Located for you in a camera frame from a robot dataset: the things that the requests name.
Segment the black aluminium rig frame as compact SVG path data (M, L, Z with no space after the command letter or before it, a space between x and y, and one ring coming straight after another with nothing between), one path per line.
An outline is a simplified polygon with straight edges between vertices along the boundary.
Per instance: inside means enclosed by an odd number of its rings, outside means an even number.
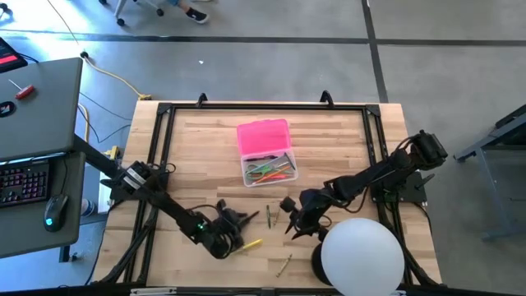
M242 182L237 148L240 124L285 119L292 138L298 178L263 187ZM245 229L253 249L214 259L160 214L155 230L140 246L131 280L170 286L179 294L222 294L240 289L276 294L330 294L312 273L316 239L292 239L285 198L320 187L325 180L359 172L385 157L406 136L399 104L141 101L127 138L124 164L151 161L169 168L168 193L185 207L214 205L223 199L235 210L259 215ZM265 207L270 205L272 228ZM293 257L276 278L283 261Z

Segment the grey side desk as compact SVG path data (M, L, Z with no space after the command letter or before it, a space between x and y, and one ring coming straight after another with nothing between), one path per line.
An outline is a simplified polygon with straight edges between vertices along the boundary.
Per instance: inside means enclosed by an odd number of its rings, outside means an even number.
M63 225L57 232L44 228L44 201L0 208L0 258L75 243L79 237L85 154L72 153L49 160L50 196L65 195Z

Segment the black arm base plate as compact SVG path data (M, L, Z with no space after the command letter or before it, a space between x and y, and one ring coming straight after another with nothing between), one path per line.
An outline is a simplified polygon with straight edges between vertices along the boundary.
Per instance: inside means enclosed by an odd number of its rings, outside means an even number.
M375 203L407 202L427 204L426 181L419 171L410 174L403 182L388 188L381 183L371 185L371 199Z

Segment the office chair base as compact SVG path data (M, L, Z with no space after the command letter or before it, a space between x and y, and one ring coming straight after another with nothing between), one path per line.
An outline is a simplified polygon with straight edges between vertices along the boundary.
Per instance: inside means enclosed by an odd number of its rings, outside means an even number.
M147 4L150 7L155 9L157 16L163 16L164 10L160 8L152 0L118 0L116 7L113 9L113 15L116 19L116 23L119 26L125 26L126 22L121 18L122 10L128 1L133 1L134 3Z

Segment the grey metal table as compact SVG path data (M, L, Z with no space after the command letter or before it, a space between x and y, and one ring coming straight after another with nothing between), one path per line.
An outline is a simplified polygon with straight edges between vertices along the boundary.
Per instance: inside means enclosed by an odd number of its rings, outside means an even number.
M526 221L517 210L526 210L526 104L495 123L481 140L454 154L458 163L476 157L489 184L493 211L500 228L484 233L486 242L526 234Z

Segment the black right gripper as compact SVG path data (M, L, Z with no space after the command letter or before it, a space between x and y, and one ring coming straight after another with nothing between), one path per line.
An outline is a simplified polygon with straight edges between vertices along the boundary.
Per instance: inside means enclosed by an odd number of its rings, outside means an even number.
M295 220L290 220L286 233L291 230L296 233L293 238L300 238L304 235L312 236L321 227L320 219L329 209L329 197L325 189L307 189L301 191L299 201L301 209L298 211Z

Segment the orange pencil with red eraser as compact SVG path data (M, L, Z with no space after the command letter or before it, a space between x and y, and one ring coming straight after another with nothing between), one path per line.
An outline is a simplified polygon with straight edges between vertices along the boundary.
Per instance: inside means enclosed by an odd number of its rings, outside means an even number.
M278 175L278 174L282 173L283 171L285 171L287 169L291 169L291 168L292 168L292 166L289 165L287 167L279 169L279 170L277 170L277 171L275 171L273 173L265 175L264 177L262 177L262 178L256 180L255 182L253 182L252 184L258 184L258 183L261 183L263 181L266 181L267 179L273 178L275 175Z

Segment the black backlit keyboard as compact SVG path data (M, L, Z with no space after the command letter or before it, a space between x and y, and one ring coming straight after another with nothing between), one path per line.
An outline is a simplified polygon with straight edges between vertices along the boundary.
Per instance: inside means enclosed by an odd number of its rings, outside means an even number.
M0 166L0 208L47 201L48 187L47 160Z

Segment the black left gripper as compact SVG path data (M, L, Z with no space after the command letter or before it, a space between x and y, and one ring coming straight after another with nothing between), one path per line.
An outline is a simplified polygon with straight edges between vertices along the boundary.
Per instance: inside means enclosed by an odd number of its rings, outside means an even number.
M242 229L260 212L247 215L231 208L218 207L215 207L215 211L218 217L211 222L214 242L210 245L209 252L213 257L228 257L243 249L245 243Z

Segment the white round globe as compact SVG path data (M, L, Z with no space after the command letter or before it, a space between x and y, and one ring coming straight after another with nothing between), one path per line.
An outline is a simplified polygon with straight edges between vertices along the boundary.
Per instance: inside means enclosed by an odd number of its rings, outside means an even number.
M404 254L397 238L366 218L339 222L321 244L321 265L343 296L390 296L404 276Z

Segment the black tablet red screen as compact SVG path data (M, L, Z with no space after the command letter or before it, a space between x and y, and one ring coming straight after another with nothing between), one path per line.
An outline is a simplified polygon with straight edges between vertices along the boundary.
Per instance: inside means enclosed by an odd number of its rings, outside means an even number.
M7 41L0 37L0 73L27 65L28 62Z

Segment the person's foot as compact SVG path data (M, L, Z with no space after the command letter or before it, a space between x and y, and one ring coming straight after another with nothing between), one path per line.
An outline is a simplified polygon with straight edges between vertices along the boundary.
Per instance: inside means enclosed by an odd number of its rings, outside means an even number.
M204 12L200 12L192 7L190 7L186 12L185 12L186 16L188 18L190 18L191 20L193 20L194 22L198 23L198 24L205 24L208 20L209 20L209 15L204 13Z

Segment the clear supply box pink lid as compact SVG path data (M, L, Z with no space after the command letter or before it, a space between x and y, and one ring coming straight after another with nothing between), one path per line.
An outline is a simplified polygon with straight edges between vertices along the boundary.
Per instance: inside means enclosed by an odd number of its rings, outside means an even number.
M238 125L237 136L238 151L240 154L242 167L242 179L246 187L259 187L263 185L284 183L287 181L296 180L298 178L298 166L293 154L292 140L288 128L288 122L285 119L268 119ZM291 178L274 181L267 179L261 183L252 184L259 178L249 178L246 175L247 166L249 164L271 164L274 167L274 170L267 173L270 174L289 166L286 158L284 157L285 152L293 157L296 169L287 169L280 174L289 175ZM245 159L248 158L266 155L276 155L278 158L274 160L260 160L253 162L245 161Z

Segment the olive pencil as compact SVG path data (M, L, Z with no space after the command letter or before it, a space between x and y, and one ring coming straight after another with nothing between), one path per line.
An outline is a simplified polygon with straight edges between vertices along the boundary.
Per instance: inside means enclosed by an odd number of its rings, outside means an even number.
M291 259L293 257L293 254L289 254L288 257L283 261L281 267L279 268L279 271L276 273L275 277L276 278L279 278L283 272L284 272L284 269L287 267L287 265L290 263Z

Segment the black computer mouse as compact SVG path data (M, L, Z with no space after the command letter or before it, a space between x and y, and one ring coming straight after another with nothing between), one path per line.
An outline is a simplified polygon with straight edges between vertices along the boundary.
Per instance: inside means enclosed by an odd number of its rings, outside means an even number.
M54 233L63 227L68 200L69 196L65 194L53 196L48 200L44 210L44 228L46 231Z

